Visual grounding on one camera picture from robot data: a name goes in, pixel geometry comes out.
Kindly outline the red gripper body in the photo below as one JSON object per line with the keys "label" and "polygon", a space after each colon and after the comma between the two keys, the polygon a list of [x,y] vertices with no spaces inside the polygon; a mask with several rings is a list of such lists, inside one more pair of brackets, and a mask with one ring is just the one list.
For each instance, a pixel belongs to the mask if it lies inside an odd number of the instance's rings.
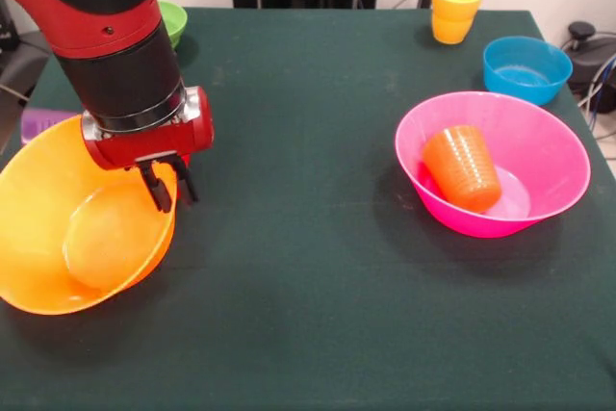
{"label": "red gripper body", "polygon": [[132,167],[138,161],[172,153],[188,156],[210,148],[215,136],[211,108],[201,87],[188,88],[178,111],[157,127],[132,133],[106,133],[89,113],[83,113],[81,131],[90,156],[106,170]]}

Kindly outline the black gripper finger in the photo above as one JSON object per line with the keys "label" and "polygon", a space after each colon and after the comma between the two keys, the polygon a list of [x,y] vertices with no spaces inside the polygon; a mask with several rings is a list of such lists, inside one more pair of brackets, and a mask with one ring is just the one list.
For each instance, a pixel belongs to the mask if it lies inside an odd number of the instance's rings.
{"label": "black gripper finger", "polygon": [[178,191],[187,205],[193,205],[198,201],[198,194],[193,184],[192,174],[184,159],[176,154],[170,157],[170,165],[173,167]]}
{"label": "black gripper finger", "polygon": [[151,161],[138,162],[141,179],[147,187],[156,208],[163,213],[169,213],[171,198],[165,183],[155,174]]}

